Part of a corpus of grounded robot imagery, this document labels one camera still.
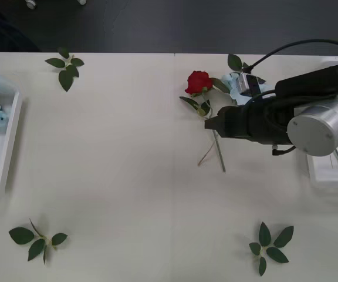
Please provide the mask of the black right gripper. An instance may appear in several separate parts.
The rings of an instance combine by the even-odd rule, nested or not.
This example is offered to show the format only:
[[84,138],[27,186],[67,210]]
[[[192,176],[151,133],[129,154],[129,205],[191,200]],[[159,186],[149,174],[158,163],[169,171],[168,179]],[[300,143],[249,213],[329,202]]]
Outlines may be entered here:
[[216,130],[223,138],[251,139],[248,112],[249,108],[245,106],[224,106],[217,116],[205,120],[204,127]]

